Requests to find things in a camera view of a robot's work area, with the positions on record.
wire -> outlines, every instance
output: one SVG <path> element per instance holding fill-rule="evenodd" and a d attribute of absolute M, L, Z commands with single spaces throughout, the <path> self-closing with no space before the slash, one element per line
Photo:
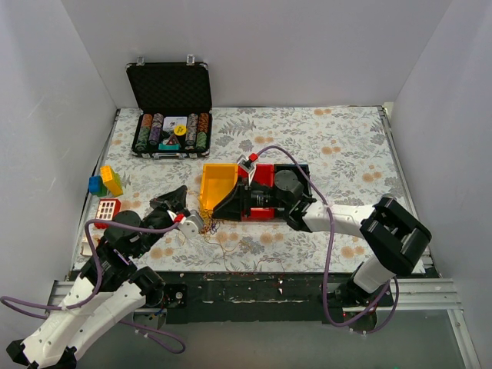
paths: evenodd
<path fill-rule="evenodd" d="M 191 190 L 188 190 L 188 193 L 193 196 L 194 198 L 197 199 L 198 203 L 200 204 L 200 209 L 201 209 L 201 217 L 204 220 L 204 227 L 202 228 L 201 232 L 202 234 L 216 234 L 219 227 L 220 227 L 220 221 L 218 219 L 213 219 L 212 217 L 212 210 L 205 210 L 205 206 L 201 202 L 199 196 L 194 193 Z"/>
<path fill-rule="evenodd" d="M 282 259 L 280 259 L 280 258 L 262 258 L 262 259 L 258 260 L 258 263 L 256 264 L 256 266 L 254 267 L 254 269 L 253 269 L 253 271 L 251 273 L 256 273 L 256 270 L 258 269 L 258 265 L 260 265 L 261 263 L 263 263 L 265 261 L 270 261 L 270 260 L 276 261 L 282 267 L 282 271 L 284 272 L 280 276 L 280 279 L 282 279 L 284 277 L 284 275 L 285 275 L 285 268 L 284 268 L 284 265 L 282 264 Z"/>
<path fill-rule="evenodd" d="M 285 150 L 284 148 L 281 148 L 280 146 L 271 145 L 271 146 L 267 146 L 266 148 L 262 148 L 257 153 L 258 157 L 261 156 L 261 154 L 263 154 L 264 152 L 266 152 L 268 150 L 271 150 L 271 149 L 275 149 L 275 150 L 279 150 L 279 151 L 283 152 L 284 154 L 286 154 L 292 160 L 292 162 L 295 164 L 296 168 L 299 170 L 299 172 L 304 177 L 304 179 L 313 188 L 314 192 L 317 193 L 317 195 L 320 197 L 320 199 L 323 202 L 323 204 L 326 205 L 328 217 L 330 218 L 330 237 L 328 238 L 328 250 L 327 250 L 327 255 L 326 255 L 326 262 L 325 262 L 325 265 L 324 265 L 323 282 L 322 282 L 322 287 L 321 287 L 321 300 L 323 301 L 324 315 L 328 319 L 328 321 L 330 322 L 330 324 L 332 324 L 335 327 L 347 327 L 348 325 L 350 325 L 350 324 L 354 323 L 355 321 L 359 320 L 363 315 L 365 315 L 374 306 L 377 305 L 377 303 L 384 296 L 384 294 L 386 294 L 386 292 L 389 291 L 388 289 L 390 287 L 390 282 L 389 281 L 386 282 L 386 284 L 381 289 L 381 292 L 377 295 L 377 297 L 363 311 L 361 311 L 359 314 L 355 315 L 353 318 L 351 318 L 348 321 L 345 321 L 343 323 L 337 323 L 336 321 L 334 321 L 332 319 L 332 317 L 330 316 L 330 312 L 328 310 L 328 300 L 327 300 L 328 286 L 327 285 L 328 285 L 328 271 L 330 269 L 331 252 L 333 251 L 334 234 L 335 234 L 335 221 L 334 221 L 333 213 L 331 212 L 331 209 L 328 206 L 328 202 L 326 200 L 326 197 L 323 196 L 323 194 L 317 189 L 317 187 L 314 185 L 314 183 L 311 181 L 311 179 L 308 177 L 308 175 L 306 175 L 304 173 L 304 171 L 302 170 L 301 166 L 296 162 L 296 160 L 294 159 L 294 157 L 287 150 Z M 397 278 L 396 277 L 393 277 L 393 279 L 394 279 L 395 286 L 396 286 L 396 296 L 395 296 L 395 299 L 394 299 L 394 304 L 393 304 L 393 307 L 391 309 L 391 312 L 388 315 L 386 321 L 384 321 L 381 326 L 379 326 L 379 327 L 377 327 L 377 328 L 375 328 L 375 329 L 373 329 L 371 331 L 365 332 L 366 334 L 376 333 L 381 328 L 383 328 L 384 326 L 386 326 L 386 324 L 389 323 L 390 319 L 394 315 L 394 312 L 396 311 L 397 302 L 398 302 L 398 299 L 400 297 L 400 288 L 398 286 Z"/>
<path fill-rule="evenodd" d="M 173 340 L 179 342 L 179 344 L 181 345 L 181 348 L 179 350 L 176 350 L 176 349 L 172 348 L 171 346 L 169 346 L 168 344 L 165 344 L 164 342 L 162 342 L 161 340 L 159 340 L 155 336 L 153 336 L 151 334 L 148 334 L 147 335 L 148 338 L 150 338 L 154 342 L 157 342 L 158 344 L 160 344 L 163 348 L 165 348 L 166 350 L 168 350 L 172 354 L 182 354 L 186 350 L 186 344 L 176 334 L 172 334 L 170 332 L 165 332 L 165 331 L 160 331 L 160 330 L 155 329 L 155 328 L 145 327 L 144 325 L 140 325 L 140 324 L 137 324 L 137 323 L 131 323 L 129 321 L 119 321 L 119 323 L 124 324 L 124 325 L 128 325 L 130 327 L 137 328 L 138 330 L 141 330 L 142 329 L 143 331 L 153 332 L 153 333 L 156 333 L 156 334 L 162 334 L 164 336 L 168 336 L 168 337 L 172 338 Z M 143 333 L 143 332 L 140 332 L 140 331 L 138 331 L 138 333 L 143 334 L 144 336 L 146 335 L 146 333 Z"/>
<path fill-rule="evenodd" d="M 165 307 L 164 307 L 164 299 L 163 299 L 163 301 L 162 301 L 162 303 L 161 303 L 161 309 L 160 309 L 157 313 L 154 313 L 154 314 L 152 315 L 152 317 L 158 317 L 159 315 L 161 315 L 161 314 L 162 314 L 162 312 L 164 311 L 164 309 L 165 309 Z"/>
<path fill-rule="evenodd" d="M 87 241 L 89 243 L 89 247 L 91 248 L 92 255 L 94 256 L 94 263 L 95 263 L 95 268 L 97 271 L 97 279 L 96 279 L 96 284 L 95 284 L 94 290 L 91 292 L 91 294 L 86 299 L 78 302 L 77 304 L 69 305 L 67 307 L 35 304 L 32 302 L 20 300 L 18 298 L 12 298 L 9 296 L 1 296 L 0 302 L 2 304 L 4 304 L 5 306 L 7 306 L 8 308 L 11 308 L 12 310 L 17 311 L 18 313 L 27 315 L 29 317 L 36 317 L 38 319 L 46 319 L 45 315 L 34 314 L 30 311 L 22 310 L 21 308 L 16 307 L 13 304 L 26 306 L 27 308 L 43 309 L 43 310 L 47 310 L 47 311 L 61 311 L 61 310 L 70 310 L 70 309 L 80 308 L 81 306 L 84 306 L 90 300 L 92 300 L 92 298 L 94 298 L 94 296 L 99 292 L 99 288 L 101 287 L 101 283 L 102 283 L 101 261 L 99 260 L 98 253 L 96 252 L 94 242 L 93 242 L 92 237 L 91 237 L 91 232 L 89 231 L 89 225 L 91 225 L 95 222 L 107 224 L 107 225 L 110 225 L 110 226 L 116 227 L 116 228 L 127 229 L 129 231 L 137 231 L 137 232 L 152 233 L 152 234 L 164 234 L 166 232 L 172 231 L 173 229 L 175 229 L 178 226 L 178 223 L 175 223 L 171 227 L 162 228 L 162 229 L 151 229 L 151 228 L 132 227 L 131 225 L 118 223 L 116 221 L 104 221 L 101 219 L 90 219 L 90 220 L 85 222 L 84 229 L 85 229 L 85 236 L 87 237 Z"/>

yellow bin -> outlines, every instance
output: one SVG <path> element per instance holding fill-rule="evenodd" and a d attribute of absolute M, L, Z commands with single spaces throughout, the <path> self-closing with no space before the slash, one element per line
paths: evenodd
<path fill-rule="evenodd" d="M 232 191 L 237 180 L 237 164 L 205 164 L 201 176 L 201 213 L 211 215 L 215 205 Z"/>

floral tablecloth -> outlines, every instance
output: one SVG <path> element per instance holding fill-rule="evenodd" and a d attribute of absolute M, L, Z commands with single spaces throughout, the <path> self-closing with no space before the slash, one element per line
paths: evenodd
<path fill-rule="evenodd" d="M 188 207 L 199 208 L 201 173 L 205 163 L 232 163 L 267 145 L 280 145 L 300 163 L 309 164 L 311 178 L 332 204 L 373 204 L 392 194 L 408 208 L 404 187 L 391 154 L 377 108 L 214 108 L 210 157 L 160 160 L 131 156 L 131 143 L 140 111 L 122 109 L 105 157 L 121 176 L 122 210 L 142 217 L 151 211 L 148 201 L 185 184 Z M 268 151 L 262 163 L 289 163 L 279 151 Z M 91 197 L 88 217 L 99 199 Z M 92 228 L 92 237 L 102 232 Z M 286 271 L 322 272 L 327 234 L 292 231 L 287 225 L 225 222 L 207 239 L 186 240 L 178 231 L 165 235 L 135 261 L 156 271 Z M 87 242 L 81 234 L 74 262 L 78 270 L 87 261 Z M 330 270 L 352 272 L 372 255 L 360 238 L 337 234 Z M 414 272 L 423 273 L 421 262 Z"/>

green block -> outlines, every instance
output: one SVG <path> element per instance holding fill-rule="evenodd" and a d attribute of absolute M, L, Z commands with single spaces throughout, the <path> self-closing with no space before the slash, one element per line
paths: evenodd
<path fill-rule="evenodd" d="M 123 187 L 121 186 L 120 175 L 118 173 L 115 173 L 115 180 L 116 180 L 116 184 L 118 185 L 118 187 L 123 189 Z"/>
<path fill-rule="evenodd" d="M 99 192 L 95 193 L 95 195 L 100 198 L 106 196 L 107 194 L 108 194 L 108 189 L 104 185 L 101 186 L 101 190 Z"/>

white wall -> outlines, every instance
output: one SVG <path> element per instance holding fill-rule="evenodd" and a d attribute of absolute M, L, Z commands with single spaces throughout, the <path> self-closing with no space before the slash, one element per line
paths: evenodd
<path fill-rule="evenodd" d="M 125 65 L 211 66 L 215 106 L 394 101 L 450 0 L 62 0 L 118 107 Z"/>
<path fill-rule="evenodd" d="M 454 0 L 396 100 L 392 126 L 432 254 L 492 367 L 492 1 Z"/>
<path fill-rule="evenodd" d="M 60 0 L 1 1 L 0 46 L 0 294 L 46 303 L 115 105 Z M 0 367 L 39 324 L 0 305 Z"/>

